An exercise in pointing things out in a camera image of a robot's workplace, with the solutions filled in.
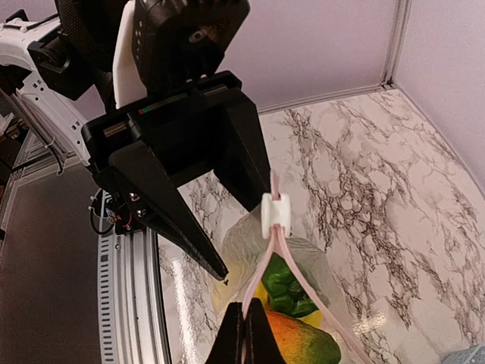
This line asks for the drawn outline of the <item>yellow toy banana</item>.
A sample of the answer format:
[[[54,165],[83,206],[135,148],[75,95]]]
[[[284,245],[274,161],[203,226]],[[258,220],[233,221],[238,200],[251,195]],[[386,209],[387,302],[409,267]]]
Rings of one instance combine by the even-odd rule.
[[[283,313],[315,328],[321,326],[323,315],[316,306],[311,307],[311,301],[306,296],[303,296],[302,300],[297,300],[288,293],[279,297],[273,297],[260,281],[254,293],[254,298],[260,299],[265,310]]]

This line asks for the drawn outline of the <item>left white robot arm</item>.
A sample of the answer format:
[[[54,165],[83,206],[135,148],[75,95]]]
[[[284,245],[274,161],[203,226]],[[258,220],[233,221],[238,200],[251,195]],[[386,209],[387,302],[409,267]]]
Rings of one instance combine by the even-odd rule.
[[[47,146],[114,200],[116,232],[150,228],[215,279],[228,270],[179,193],[214,173],[247,210],[270,189],[258,112],[219,71],[247,1],[58,1],[1,25],[1,89]]]

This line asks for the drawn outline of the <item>orange green toy mango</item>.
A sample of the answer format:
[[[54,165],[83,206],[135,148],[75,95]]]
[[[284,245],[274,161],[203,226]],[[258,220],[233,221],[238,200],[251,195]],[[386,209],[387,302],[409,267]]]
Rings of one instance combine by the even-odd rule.
[[[283,313],[267,311],[266,316],[286,363],[340,363],[340,347],[327,332]]]

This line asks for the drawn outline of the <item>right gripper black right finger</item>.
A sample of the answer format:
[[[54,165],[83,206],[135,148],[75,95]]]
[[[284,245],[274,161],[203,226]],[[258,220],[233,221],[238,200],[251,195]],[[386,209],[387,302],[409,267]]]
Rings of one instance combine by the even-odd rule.
[[[252,299],[245,323],[245,363],[285,364],[260,299]]]

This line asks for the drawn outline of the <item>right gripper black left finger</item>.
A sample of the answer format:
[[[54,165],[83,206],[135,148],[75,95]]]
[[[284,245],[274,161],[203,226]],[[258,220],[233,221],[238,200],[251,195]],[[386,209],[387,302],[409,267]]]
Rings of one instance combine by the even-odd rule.
[[[245,322],[241,303],[230,303],[206,364],[241,364]]]

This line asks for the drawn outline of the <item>clear zip top bag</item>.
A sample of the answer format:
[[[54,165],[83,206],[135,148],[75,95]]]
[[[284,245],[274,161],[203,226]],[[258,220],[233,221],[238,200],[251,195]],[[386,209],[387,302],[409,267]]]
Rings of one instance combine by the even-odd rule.
[[[323,253],[291,234],[290,197],[276,174],[259,206],[226,233],[229,274],[212,294],[221,325],[208,363],[368,363],[328,306]]]

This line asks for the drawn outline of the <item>grey plastic basket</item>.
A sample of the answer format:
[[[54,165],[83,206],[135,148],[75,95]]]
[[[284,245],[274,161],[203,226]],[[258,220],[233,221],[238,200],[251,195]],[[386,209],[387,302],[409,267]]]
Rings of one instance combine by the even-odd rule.
[[[466,350],[458,350],[450,353],[441,362],[442,364],[484,364],[485,345],[478,344]]]

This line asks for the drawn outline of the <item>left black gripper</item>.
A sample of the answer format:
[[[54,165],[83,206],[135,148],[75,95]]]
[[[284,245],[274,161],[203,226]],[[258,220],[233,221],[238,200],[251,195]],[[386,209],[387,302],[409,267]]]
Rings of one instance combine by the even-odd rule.
[[[233,73],[219,71],[250,5],[134,1],[132,53],[147,96],[116,109],[113,59],[127,2],[59,1],[59,25],[27,51],[55,92],[101,94],[105,115],[81,130],[95,181],[222,281],[228,269],[179,188],[212,172],[249,212],[270,191],[257,108]]]

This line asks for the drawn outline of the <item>left aluminium frame post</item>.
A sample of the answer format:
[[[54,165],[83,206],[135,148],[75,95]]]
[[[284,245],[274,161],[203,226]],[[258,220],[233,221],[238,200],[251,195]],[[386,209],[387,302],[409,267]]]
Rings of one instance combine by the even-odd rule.
[[[380,85],[384,89],[393,88],[397,70],[405,41],[408,20],[411,13],[412,0],[398,0],[396,2],[390,42],[383,67]]]

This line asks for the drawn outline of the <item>front aluminium rail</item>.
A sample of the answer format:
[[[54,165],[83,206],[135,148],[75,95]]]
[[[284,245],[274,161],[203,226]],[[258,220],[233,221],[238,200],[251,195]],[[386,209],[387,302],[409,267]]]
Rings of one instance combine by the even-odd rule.
[[[171,363],[155,232],[100,237],[97,264],[102,362]]]

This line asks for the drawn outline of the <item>dark green toy avocado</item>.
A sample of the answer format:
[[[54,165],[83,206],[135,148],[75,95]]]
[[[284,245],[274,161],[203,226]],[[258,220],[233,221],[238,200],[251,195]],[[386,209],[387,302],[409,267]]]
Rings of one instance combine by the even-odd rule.
[[[273,297],[279,297],[288,293],[291,297],[297,300],[302,300],[303,296],[310,299],[295,275],[291,272],[286,261],[276,253],[272,254],[261,282],[265,286],[267,292]],[[310,301],[311,307],[316,306],[311,299]]]

